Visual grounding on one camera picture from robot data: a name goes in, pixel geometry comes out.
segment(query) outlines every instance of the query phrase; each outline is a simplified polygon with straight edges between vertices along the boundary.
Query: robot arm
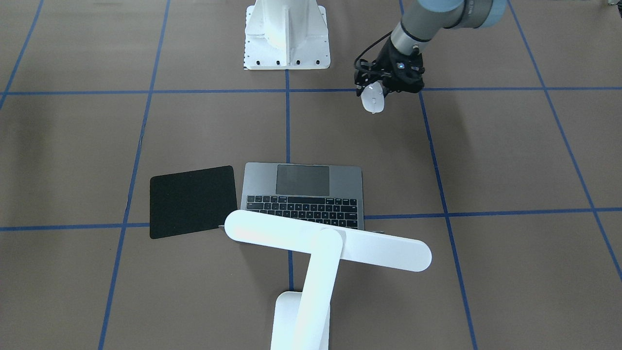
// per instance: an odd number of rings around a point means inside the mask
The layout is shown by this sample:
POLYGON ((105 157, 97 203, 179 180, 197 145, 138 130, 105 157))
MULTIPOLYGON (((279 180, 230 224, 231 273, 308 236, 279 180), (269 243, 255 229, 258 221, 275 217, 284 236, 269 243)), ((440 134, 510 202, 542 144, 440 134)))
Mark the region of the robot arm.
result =
POLYGON ((356 96, 371 113, 382 111, 391 92, 417 93, 424 87, 422 51, 441 29, 481 28, 497 23, 506 0, 413 0, 372 62, 355 61, 356 96))

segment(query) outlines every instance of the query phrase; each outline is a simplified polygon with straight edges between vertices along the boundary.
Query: blue tape line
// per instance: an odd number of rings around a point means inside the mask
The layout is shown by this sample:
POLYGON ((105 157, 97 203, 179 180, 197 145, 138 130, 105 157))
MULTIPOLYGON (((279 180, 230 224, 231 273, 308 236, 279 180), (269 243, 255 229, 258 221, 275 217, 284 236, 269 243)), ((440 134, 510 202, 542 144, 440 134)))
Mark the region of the blue tape line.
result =
POLYGON ((44 0, 39 1, 39 6, 37 6, 37 12, 35 13, 35 17, 32 20, 32 24, 30 25, 28 34, 26 35, 26 40, 24 40, 24 45, 22 45, 22 50, 20 50, 19 55, 17 56, 17 61, 15 62, 15 65, 13 66, 13 71, 11 72, 11 76, 9 77, 9 81, 7 82, 6 87, 4 88, 4 93, 2 95, 2 98, 0 98, 0 110, 2 109, 2 106, 4 105, 4 101, 6 100, 7 92, 9 92, 9 89, 11 89, 11 85, 13 84, 13 79, 15 78, 15 74, 17 73, 19 64, 22 62, 24 52, 26 52, 26 47, 28 46, 28 43, 30 42, 30 37, 32 36, 32 32, 34 32, 35 26, 37 25, 37 20, 39 20, 39 14, 41 13, 41 8, 43 7, 43 1, 44 0))
MULTIPOLYGON (((542 87, 438 87, 424 88, 425 92, 433 91, 543 91, 542 87)), ((584 91, 584 90, 622 90, 622 87, 547 87, 546 90, 557 91, 584 91)), ((266 88, 266 89, 193 89, 193 90, 154 90, 153 93, 284 93, 285 89, 266 88)), ((291 93, 300 92, 356 92, 355 88, 298 88, 290 89, 291 93)), ((140 95, 148 94, 149 90, 101 90, 101 91, 18 91, 18 92, 2 92, 6 96, 38 96, 38 95, 140 95)))
POLYGON ((155 54, 155 62, 154 69, 151 75, 151 84, 149 85, 149 94, 147 96, 147 103, 145 105, 145 113, 142 117, 142 125, 141 125, 141 134, 138 139, 138 146, 136 148, 136 157, 134 158, 134 167, 132 170, 132 178, 129 183, 128 190, 128 203, 125 208, 125 213, 123 215, 123 226, 121 227, 121 233, 119 235, 119 244, 117 246, 116 256, 114 258, 114 268, 113 268, 113 276, 110 281, 110 289, 108 291, 108 300, 106 302, 106 311, 104 313, 104 320, 101 326, 101 335, 100 335, 100 344, 98 350, 103 350, 104 342, 106 340, 106 331, 108 329, 108 321, 110 317, 110 309, 112 307, 113 296, 114 296, 114 288, 116 286, 116 278, 119 272, 119 262, 121 261, 121 253, 123 252, 123 242, 125 240, 125 232, 128 224, 129 210, 132 205, 132 196, 134 194, 134 185, 136 183, 136 174, 138 173, 138 164, 141 159, 141 150, 142 150, 142 138, 145 135, 145 128, 147 125, 147 118, 149 116, 149 108, 151 107, 151 98, 153 96, 154 86, 156 84, 156 75, 157 68, 160 62, 160 54, 162 52, 162 43, 164 42, 164 32, 166 30, 166 22, 169 17, 169 9, 170 9, 170 0, 166 1, 166 9, 164 10, 164 19, 162 21, 162 29, 160 30, 160 40, 158 41, 157 52, 155 54))
POLYGON ((455 88, 423 88, 423 91, 523 91, 543 90, 541 87, 455 87, 455 88))
POLYGON ((355 88, 293 88, 290 92, 356 92, 355 88))
POLYGON ((597 212, 622 212, 622 207, 596 208, 597 212))
POLYGON ((497 215, 537 215, 537 214, 568 214, 592 212, 589 208, 576 209, 541 209, 541 210, 502 210, 490 212, 453 212, 448 213, 449 217, 466 217, 466 216, 497 216, 497 215))
POLYGON ((600 234, 602 235, 603 240, 605 241, 605 245, 607 246, 607 250, 609 251, 609 254, 611 255, 611 259, 613 261, 613 265, 616 267, 616 271, 618 272, 618 277, 620 278, 620 281, 622 281, 622 269, 620 269, 620 264, 618 263, 618 259, 616 258, 616 255, 615 255, 615 253, 613 251, 613 247, 611 246, 611 243, 609 242, 609 238, 607 237, 607 233, 605 232, 605 228, 602 226, 602 224, 600 222, 600 218, 598 216, 598 211, 596 210, 596 208, 594 206, 594 202, 592 201, 592 197, 590 195, 590 192, 587 189, 587 185, 585 184, 585 180, 583 179, 583 175, 581 174, 581 170, 579 169, 579 165, 577 163, 575 155, 572 152, 572 148, 570 147, 570 143, 568 142, 568 138, 566 137, 566 133, 564 132, 564 128, 562 127, 562 123, 559 120, 559 117, 557 115, 557 111, 555 110, 555 106, 553 105, 553 101, 550 98, 549 91, 548 91, 546 85, 544 84, 544 80, 542 79, 542 75, 540 74, 540 69, 538 68, 538 65, 536 64, 536 60, 534 58, 534 55, 531 52, 531 48, 529 47, 529 43, 527 42, 527 38, 525 37, 525 34, 522 31, 521 23, 518 21, 518 17, 516 16, 516 12, 514 11, 514 7, 512 6, 512 2, 510 0, 508 0, 508 6, 510 8, 510 11, 512 12, 512 16, 514 17, 514 21, 516 22, 516 26, 518 27, 518 31, 521 33, 522 41, 524 42, 525 48, 527 49, 527 52, 529 53, 529 57, 531 58, 531 62, 534 65, 534 68, 536 70, 536 74, 538 76, 538 79, 540 80, 540 84, 544 88, 544 95, 546 96, 546 99, 549 102, 550 110, 551 110, 551 112, 553 112, 553 117, 555 118, 555 122, 557 123, 557 127, 559 129, 559 132, 562 135, 562 139, 564 140, 564 144, 566 145, 566 149, 568 150, 568 154, 570 155, 570 159, 572 160, 572 164, 575 167, 575 171, 577 172, 577 175, 579 177, 579 181, 581 182, 581 186, 583 187, 583 191, 585 192, 585 197, 587 197, 587 201, 590 204, 590 208, 592 209, 594 218, 596 219, 596 223, 598 224, 598 228, 600 229, 600 234))
POLYGON ((427 112, 425 110, 425 102, 423 93, 419 92, 419 102, 421 103, 421 112, 424 116, 425 133, 428 137, 430 144, 430 153, 432 155, 432 163, 434 164, 434 172, 436 174, 436 182, 439 187, 440 201, 443 205, 443 214, 445 216, 445 224, 447 225, 447 232, 449 234, 449 242, 452 245, 453 262, 456 266, 456 274, 458 275, 458 283, 460 284, 460 293, 462 294, 462 303, 464 304, 466 321, 468 323, 469 333, 471 334, 471 343, 473 350, 477 350, 477 339, 475 338, 475 329, 473 328, 473 321, 471 320, 471 309, 468 305, 467 290, 465 289, 464 279, 462 277, 462 268, 460 267, 460 260, 458 259, 458 250, 456 249, 456 243, 453 238, 452 223, 449 219, 447 210, 447 201, 445 200, 445 192, 443 191, 443 183, 440 180, 439 162, 436 158, 436 152, 434 151, 434 142, 432 141, 432 133, 430 132, 430 123, 428 122, 427 112))
POLYGON ((154 90, 153 93, 283 93, 281 88, 263 88, 263 89, 194 89, 194 90, 154 90))
POLYGON ((429 217, 445 217, 443 213, 432 214, 386 214, 386 215, 365 215, 364 220, 391 220, 391 219, 425 219, 429 217))
POLYGON ((622 87, 547 87, 547 90, 622 90, 622 87))
MULTIPOLYGON (((622 212, 622 207, 602 207, 596 208, 597 212, 622 212)), ((449 217, 481 217, 497 215, 538 215, 538 214, 571 214, 592 212, 590 208, 574 209, 539 209, 539 210, 506 210, 488 212, 449 212, 449 217)), ((429 214, 379 214, 366 215, 365 220, 394 220, 394 219, 428 219, 433 217, 445 217, 443 213, 429 214)), ((123 224, 77 224, 77 225, 42 225, 42 226, 5 226, 0 227, 0 232, 11 231, 47 231, 47 230, 76 230, 76 229, 119 229, 123 224)), ((149 227, 148 222, 128 222, 125 227, 149 227)))
POLYGON ((39 96, 39 95, 138 95, 147 94, 148 90, 102 90, 102 91, 19 91, 9 92, 15 96, 39 96))
POLYGON ((135 222, 133 224, 126 224, 125 227, 149 227, 149 223, 148 222, 135 222))
POLYGON ((289 69, 285 69, 285 162, 291 163, 290 113, 289 113, 289 69))
POLYGON ((123 225, 121 225, 121 224, 78 224, 78 225, 9 226, 9 227, 0 227, 0 232, 83 230, 83 229, 119 229, 122 226, 123 225))
POLYGON ((287 268, 289 269, 289 290, 294 290, 294 253, 287 251, 287 268))
MULTIPOLYGON (((285 162, 291 163, 290 114, 289 114, 289 69, 285 69, 285 162)), ((289 272, 289 290, 294 290, 294 254, 287 251, 287 269, 289 272)))

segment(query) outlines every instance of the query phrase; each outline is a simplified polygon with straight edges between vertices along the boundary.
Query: laptop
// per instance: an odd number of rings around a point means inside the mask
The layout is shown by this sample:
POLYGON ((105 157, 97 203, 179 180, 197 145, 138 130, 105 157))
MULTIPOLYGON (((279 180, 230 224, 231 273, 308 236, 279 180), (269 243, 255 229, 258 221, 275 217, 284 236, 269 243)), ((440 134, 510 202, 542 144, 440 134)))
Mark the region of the laptop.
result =
POLYGON ((357 166, 246 163, 241 209, 364 230, 357 166))

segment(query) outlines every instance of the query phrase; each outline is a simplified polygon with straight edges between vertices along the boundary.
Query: brown floor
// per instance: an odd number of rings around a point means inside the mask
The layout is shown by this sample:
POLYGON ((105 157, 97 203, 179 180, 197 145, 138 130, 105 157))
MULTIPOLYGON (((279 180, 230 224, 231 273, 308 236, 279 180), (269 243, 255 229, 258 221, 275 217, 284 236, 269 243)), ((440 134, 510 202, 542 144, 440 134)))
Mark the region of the brown floor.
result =
POLYGON ((401 3, 318 2, 332 66, 291 72, 242 69, 252 0, 0 2, 0 348, 269 349, 308 255, 148 235, 152 176, 230 164, 240 195, 249 161, 361 166, 366 229, 432 250, 342 262, 331 349, 620 348, 615 7, 442 30, 422 94, 371 115, 351 63, 401 3))

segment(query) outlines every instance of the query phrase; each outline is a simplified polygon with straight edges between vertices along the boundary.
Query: laptop keyboard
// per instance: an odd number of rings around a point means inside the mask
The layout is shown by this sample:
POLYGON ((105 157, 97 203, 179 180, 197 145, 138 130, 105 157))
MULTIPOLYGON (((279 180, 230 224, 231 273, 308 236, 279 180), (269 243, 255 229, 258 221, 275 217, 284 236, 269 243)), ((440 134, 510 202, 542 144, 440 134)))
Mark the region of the laptop keyboard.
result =
POLYGON ((247 196, 246 210, 356 229, 357 202, 347 198, 247 196))

